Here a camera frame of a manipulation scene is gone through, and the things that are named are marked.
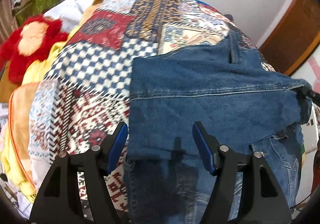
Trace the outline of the blue denim jacket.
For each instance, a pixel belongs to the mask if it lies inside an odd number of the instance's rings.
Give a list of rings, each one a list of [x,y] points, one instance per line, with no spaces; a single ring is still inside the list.
[[[192,127],[232,150],[259,151],[289,206],[300,185],[308,86],[266,71],[259,50],[237,31],[217,45],[190,45],[135,58],[130,85],[129,145],[124,166],[132,223],[199,223],[214,176],[204,168]]]

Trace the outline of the yellow blanket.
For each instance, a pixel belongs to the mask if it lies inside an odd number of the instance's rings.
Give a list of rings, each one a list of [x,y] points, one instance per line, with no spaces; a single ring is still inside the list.
[[[36,188],[31,173],[29,113],[35,92],[66,42],[56,42],[44,61],[36,60],[27,68],[22,85],[9,98],[8,122],[1,132],[1,163],[7,175],[31,203]]]

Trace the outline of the wooden wardrobe cabinet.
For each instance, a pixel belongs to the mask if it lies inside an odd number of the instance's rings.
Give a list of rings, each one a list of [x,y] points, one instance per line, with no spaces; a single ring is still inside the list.
[[[291,75],[319,44],[319,3],[293,0],[285,15],[260,47],[277,72]]]

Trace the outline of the patchwork patterned bedspread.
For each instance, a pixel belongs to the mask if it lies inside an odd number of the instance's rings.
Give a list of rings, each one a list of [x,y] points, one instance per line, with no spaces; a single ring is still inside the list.
[[[31,173],[39,188],[56,155],[87,151],[129,118],[134,58],[184,46],[222,42],[231,31],[240,48],[254,43],[223,14],[197,0],[99,0],[59,52],[29,113]]]

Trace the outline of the grey backpack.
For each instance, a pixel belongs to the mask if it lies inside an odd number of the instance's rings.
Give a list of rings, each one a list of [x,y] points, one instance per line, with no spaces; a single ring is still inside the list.
[[[234,22],[234,19],[233,19],[233,16],[232,16],[232,15],[230,15],[230,14],[224,14],[224,16],[225,16],[228,20],[230,20],[231,22]]]

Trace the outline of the red plush toy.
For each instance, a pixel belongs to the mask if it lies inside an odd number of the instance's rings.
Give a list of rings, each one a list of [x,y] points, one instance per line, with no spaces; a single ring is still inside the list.
[[[27,68],[33,61],[44,61],[57,42],[66,41],[68,33],[62,29],[62,20],[43,15],[28,18],[1,45],[1,67],[9,63],[8,80],[21,84]]]

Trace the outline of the white folded shirt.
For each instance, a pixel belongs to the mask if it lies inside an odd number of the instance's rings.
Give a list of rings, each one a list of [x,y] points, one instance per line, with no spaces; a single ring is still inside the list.
[[[63,31],[70,33],[80,23],[84,11],[94,0],[64,0],[43,14],[44,17],[60,19]]]

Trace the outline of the green patterned storage box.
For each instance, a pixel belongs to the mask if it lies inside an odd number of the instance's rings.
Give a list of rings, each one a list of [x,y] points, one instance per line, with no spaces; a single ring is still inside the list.
[[[57,4],[59,3],[60,3],[60,0],[29,1],[15,14],[15,18],[18,26],[22,26],[29,17],[42,15],[49,9],[57,6]]]

